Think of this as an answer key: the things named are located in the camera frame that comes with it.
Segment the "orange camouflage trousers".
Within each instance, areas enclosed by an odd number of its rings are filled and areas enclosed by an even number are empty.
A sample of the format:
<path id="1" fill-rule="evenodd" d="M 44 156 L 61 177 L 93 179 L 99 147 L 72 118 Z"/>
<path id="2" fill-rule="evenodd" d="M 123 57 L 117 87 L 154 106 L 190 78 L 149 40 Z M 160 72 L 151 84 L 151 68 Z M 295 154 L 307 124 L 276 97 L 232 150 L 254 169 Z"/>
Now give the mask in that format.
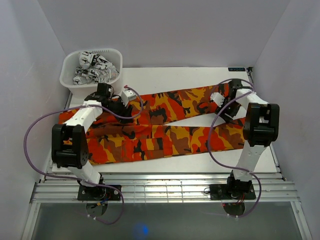
<path id="1" fill-rule="evenodd" d="M 104 112 L 86 133 L 93 165 L 146 161 L 173 156 L 228 151 L 244 146 L 243 118 L 210 129 L 175 126 L 174 122 L 216 113 L 212 92 L 224 97 L 227 84 L 145 94 L 131 102 L 134 119 L 120 123 Z"/>

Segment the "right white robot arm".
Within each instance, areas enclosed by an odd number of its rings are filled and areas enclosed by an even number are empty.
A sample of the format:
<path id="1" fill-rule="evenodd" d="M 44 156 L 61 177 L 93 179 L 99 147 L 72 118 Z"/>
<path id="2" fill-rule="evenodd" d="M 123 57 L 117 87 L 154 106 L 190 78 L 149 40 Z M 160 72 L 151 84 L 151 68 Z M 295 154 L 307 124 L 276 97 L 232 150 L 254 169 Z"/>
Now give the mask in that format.
<path id="1" fill-rule="evenodd" d="M 252 173 L 270 144 L 278 138 L 280 106 L 262 100 L 251 87 L 244 86 L 239 78 L 228 82 L 228 95 L 218 101 L 224 119 L 231 120 L 238 112 L 238 106 L 246 110 L 243 125 L 244 147 L 240 158 L 223 184 L 221 192 L 232 199 L 251 195 L 255 199 Z"/>

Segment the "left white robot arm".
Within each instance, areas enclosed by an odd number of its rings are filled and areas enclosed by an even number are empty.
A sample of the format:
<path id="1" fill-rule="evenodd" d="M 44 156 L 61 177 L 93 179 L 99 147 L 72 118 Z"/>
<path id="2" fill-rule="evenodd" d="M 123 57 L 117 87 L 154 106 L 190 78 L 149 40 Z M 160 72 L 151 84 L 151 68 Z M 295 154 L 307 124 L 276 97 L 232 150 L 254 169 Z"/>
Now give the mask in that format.
<path id="1" fill-rule="evenodd" d="M 97 90 L 89 94 L 81 108 L 69 120 L 62 124 L 55 124 L 51 134 L 51 158 L 62 168 L 72 172 L 79 185 L 81 194 L 90 199 L 102 200 L 107 189 L 102 184 L 103 177 L 89 162 L 89 147 L 86 133 L 94 121 L 108 109 L 117 115 L 118 120 L 132 120 L 132 108 L 129 102 L 137 95 L 129 88 L 121 91 L 115 97 L 115 91 L 110 84 L 99 83 Z"/>

